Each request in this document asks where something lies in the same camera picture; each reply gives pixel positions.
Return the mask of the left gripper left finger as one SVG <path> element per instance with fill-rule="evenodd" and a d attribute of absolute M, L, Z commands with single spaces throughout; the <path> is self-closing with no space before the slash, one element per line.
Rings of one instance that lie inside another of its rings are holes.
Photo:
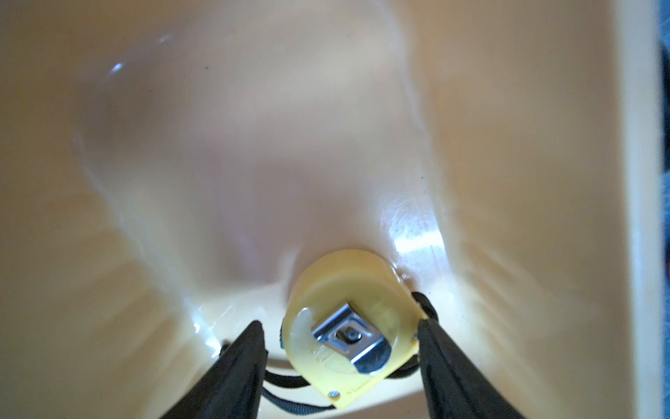
<path fill-rule="evenodd" d="M 252 321 L 165 418 L 255 418 L 267 364 L 265 333 Z"/>

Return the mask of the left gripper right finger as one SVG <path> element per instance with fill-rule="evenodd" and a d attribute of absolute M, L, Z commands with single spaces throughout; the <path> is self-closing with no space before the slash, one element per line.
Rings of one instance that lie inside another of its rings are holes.
<path fill-rule="evenodd" d="M 422 382 L 431 418 L 520 419 L 462 349 L 433 319 L 418 326 Z"/>

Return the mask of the yellow tape measure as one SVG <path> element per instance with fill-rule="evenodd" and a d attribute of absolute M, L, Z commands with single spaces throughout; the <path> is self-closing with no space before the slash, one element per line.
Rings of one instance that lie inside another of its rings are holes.
<path fill-rule="evenodd" d="M 291 289 L 280 346 L 295 375 L 266 372 L 281 389 L 314 388 L 318 406 L 263 396 L 296 416 L 343 410 L 385 380 L 420 368 L 418 326 L 439 318 L 427 296 L 410 291 L 371 251 L 341 250 L 308 266 Z"/>

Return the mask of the yellow storage tray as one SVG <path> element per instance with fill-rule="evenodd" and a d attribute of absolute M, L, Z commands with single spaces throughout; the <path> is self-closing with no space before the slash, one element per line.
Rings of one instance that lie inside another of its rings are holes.
<path fill-rule="evenodd" d="M 157 418 L 373 251 L 529 418 L 661 418 L 654 1 L 4 1 L 1 415 Z"/>

